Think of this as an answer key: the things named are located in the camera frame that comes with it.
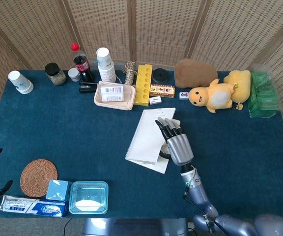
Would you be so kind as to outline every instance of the brown plush toy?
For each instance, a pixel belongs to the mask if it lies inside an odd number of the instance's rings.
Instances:
[[[208,87],[217,78],[216,69],[201,61],[182,59],[175,65],[175,86],[182,89]]]

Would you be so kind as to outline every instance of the stuffed animal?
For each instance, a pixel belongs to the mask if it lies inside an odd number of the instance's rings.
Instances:
[[[242,103],[248,100],[251,92],[251,73],[248,70],[233,70],[224,78],[226,84],[234,85],[233,102]]]
[[[175,86],[182,89],[208,87],[217,78],[216,69],[201,61],[182,59],[175,65]]]
[[[219,79],[215,79],[207,88],[193,88],[189,93],[190,102],[197,107],[206,106],[211,113],[216,113],[217,109],[231,108],[234,85],[218,82]]]

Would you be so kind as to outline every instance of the red bottle cap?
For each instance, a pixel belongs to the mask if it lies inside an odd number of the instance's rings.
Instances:
[[[71,49],[72,49],[74,52],[78,51],[78,50],[79,50],[79,45],[78,45],[78,43],[72,43],[72,44],[71,44]]]

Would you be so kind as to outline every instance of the round rattan coaster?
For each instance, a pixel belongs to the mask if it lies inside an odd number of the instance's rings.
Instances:
[[[49,181],[57,179],[57,169],[51,161],[30,162],[20,176],[20,188],[27,196],[39,198],[47,194]]]

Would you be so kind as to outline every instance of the table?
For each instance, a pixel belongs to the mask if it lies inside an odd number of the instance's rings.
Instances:
[[[7,81],[0,102],[0,188],[14,183],[8,195],[22,196],[20,175],[31,161],[45,158],[68,181],[101,180],[109,184],[104,218],[191,218],[197,211],[182,200],[180,168],[169,162],[166,173],[126,161],[143,109],[175,107],[174,118],[188,136],[204,188],[219,213],[253,218],[259,213],[283,217],[283,120],[250,118],[242,111],[194,107],[163,98],[161,104],[131,111],[98,107],[94,94],[79,94],[78,83],[54,86],[44,71],[21,71],[34,84],[20,94]],[[116,72],[124,81],[121,71]],[[228,72],[219,72],[223,78]],[[174,84],[170,72],[170,84]],[[1,212],[0,217],[34,217]]]

